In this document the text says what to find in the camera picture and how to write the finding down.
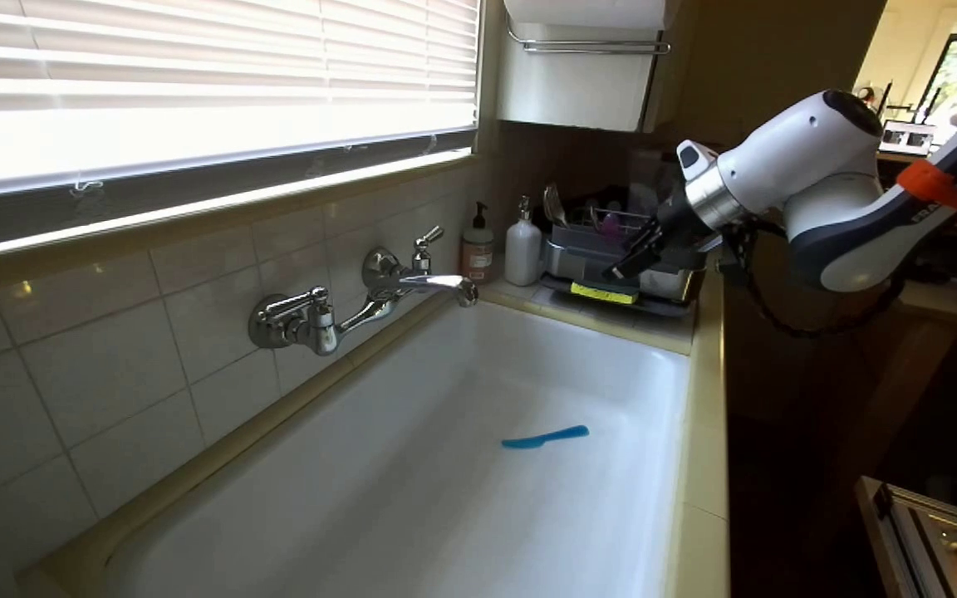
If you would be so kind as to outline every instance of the black cable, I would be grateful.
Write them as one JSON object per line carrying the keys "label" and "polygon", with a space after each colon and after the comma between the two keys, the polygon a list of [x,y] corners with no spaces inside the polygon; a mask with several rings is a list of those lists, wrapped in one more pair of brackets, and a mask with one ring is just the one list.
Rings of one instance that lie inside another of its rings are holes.
{"label": "black cable", "polygon": [[727,246],[737,259],[737,268],[739,268],[739,281],[746,288],[746,296],[754,298],[754,306],[762,308],[762,317],[782,330],[785,335],[794,335],[794,338],[824,338],[824,335],[841,335],[841,333],[850,333],[850,330],[860,330],[868,322],[875,322],[879,311],[887,311],[887,306],[903,293],[903,272],[892,272],[885,287],[885,293],[875,298],[875,306],[868,306],[860,317],[846,319],[846,322],[835,322],[835,327],[824,327],[824,330],[800,330],[800,327],[791,327],[785,322],[769,301],[765,298],[765,293],[757,288],[754,281],[754,272],[752,272],[752,251],[754,251],[754,236],[752,231],[768,231],[768,236],[782,236],[785,231],[769,221],[752,221],[746,230],[737,230],[733,236],[727,236]]}

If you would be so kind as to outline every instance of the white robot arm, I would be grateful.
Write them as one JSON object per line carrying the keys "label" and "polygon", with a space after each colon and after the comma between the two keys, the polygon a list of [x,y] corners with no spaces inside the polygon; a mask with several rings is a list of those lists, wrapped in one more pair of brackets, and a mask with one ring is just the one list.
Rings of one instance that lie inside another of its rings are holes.
{"label": "white robot arm", "polygon": [[[922,236],[957,214],[957,203],[922,186],[903,188],[906,183],[879,194],[877,142],[877,115],[846,93],[813,93],[721,155],[686,138],[677,146],[683,203],[666,203],[631,240],[610,277],[624,280],[651,265],[681,231],[721,231],[739,216],[782,214],[803,280],[831,293],[879,287]],[[957,186],[957,135],[921,166],[922,176]]]}

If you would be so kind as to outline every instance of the faucet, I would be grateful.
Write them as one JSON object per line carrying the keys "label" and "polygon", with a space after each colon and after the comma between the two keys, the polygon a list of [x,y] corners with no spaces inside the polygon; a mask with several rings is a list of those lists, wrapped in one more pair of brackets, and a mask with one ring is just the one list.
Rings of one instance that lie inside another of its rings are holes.
{"label": "faucet", "polygon": [[345,335],[355,327],[385,319],[399,298],[406,298],[408,293],[427,293],[427,288],[441,288],[441,293],[456,293],[457,306],[470,306],[478,298],[478,287],[464,277],[456,272],[432,272],[432,256],[427,246],[434,240],[441,240],[441,226],[422,231],[417,240],[410,240],[410,265],[403,268],[403,263],[385,248],[385,246],[371,246],[366,263],[361,263],[361,281],[368,287],[368,298],[366,306],[350,317],[345,322],[338,322],[338,335]]}
{"label": "faucet", "polygon": [[248,311],[248,338],[259,350],[310,347],[315,356],[338,350],[331,298],[322,287],[299,296],[264,296]]}

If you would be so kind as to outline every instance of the window blind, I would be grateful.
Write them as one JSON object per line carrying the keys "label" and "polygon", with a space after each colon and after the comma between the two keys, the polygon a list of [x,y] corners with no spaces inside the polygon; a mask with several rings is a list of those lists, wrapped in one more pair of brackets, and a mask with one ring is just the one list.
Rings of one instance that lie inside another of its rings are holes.
{"label": "window blind", "polygon": [[0,0],[0,188],[474,128],[478,0]]}

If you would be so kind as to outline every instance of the toiletry bottle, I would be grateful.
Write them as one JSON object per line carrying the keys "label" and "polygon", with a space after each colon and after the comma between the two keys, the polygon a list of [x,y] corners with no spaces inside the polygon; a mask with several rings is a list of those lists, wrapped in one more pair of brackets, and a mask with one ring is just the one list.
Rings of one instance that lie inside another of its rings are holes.
{"label": "toiletry bottle", "polygon": [[457,272],[470,281],[488,281],[490,277],[490,230],[486,226],[480,209],[486,203],[478,203],[470,226],[457,240]]}
{"label": "toiletry bottle", "polygon": [[506,280],[529,287],[540,277],[540,230],[532,221],[529,200],[517,203],[517,221],[507,226],[506,240]]}

